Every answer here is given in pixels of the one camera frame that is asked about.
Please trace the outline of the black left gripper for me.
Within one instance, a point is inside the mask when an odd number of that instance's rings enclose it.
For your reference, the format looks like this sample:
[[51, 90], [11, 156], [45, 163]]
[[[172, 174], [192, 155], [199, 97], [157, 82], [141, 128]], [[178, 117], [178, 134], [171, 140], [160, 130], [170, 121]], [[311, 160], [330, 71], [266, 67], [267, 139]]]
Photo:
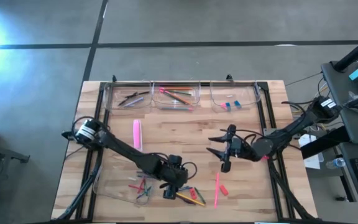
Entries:
[[181, 166], [182, 157], [170, 154], [168, 161], [171, 166], [163, 166], [162, 169], [162, 188], [163, 198], [169, 200], [176, 199], [177, 187], [182, 187], [188, 180], [188, 170]]

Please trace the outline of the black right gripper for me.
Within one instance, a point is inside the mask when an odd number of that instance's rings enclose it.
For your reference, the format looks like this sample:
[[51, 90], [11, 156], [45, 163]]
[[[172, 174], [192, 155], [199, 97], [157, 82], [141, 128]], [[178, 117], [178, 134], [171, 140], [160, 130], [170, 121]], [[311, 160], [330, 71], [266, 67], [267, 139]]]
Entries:
[[228, 142], [232, 140], [229, 151], [218, 151], [210, 147], [206, 149], [222, 162], [221, 172], [228, 173], [231, 170], [230, 156], [241, 159], [252, 159], [254, 154], [253, 149], [247, 142], [243, 142], [239, 138], [233, 138], [236, 135], [236, 125], [230, 124], [227, 129], [222, 129], [221, 131], [225, 132], [223, 136], [208, 139], [214, 142]]

